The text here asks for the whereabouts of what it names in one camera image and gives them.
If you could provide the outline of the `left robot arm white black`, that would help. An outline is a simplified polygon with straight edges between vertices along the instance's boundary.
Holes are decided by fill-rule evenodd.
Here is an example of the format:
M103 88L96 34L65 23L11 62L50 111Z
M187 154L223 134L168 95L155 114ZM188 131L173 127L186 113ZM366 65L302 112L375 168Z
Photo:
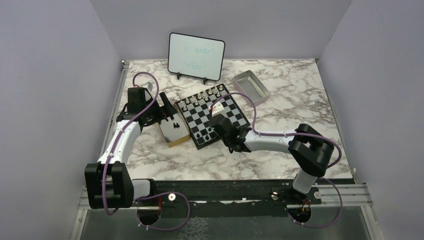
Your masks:
M164 92L152 95L145 87L130 87L127 103L116 117L116 130L105 152L96 163L84 169L89 206L92 209L129 208L138 199L144 205L157 200L157 191L150 186L135 190L126 163L136 139L144 127L169 122L176 108Z

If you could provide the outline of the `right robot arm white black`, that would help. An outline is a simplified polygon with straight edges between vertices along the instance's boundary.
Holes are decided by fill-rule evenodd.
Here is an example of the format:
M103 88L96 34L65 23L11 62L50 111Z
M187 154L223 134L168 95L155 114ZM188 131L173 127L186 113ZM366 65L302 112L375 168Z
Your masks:
M301 123L293 132L256 133L251 127L235 127L222 114L209 120L209 126L232 152L272 151L291 154L300 166L290 189L289 199L300 204L329 167L336 143L320 135L310 125Z

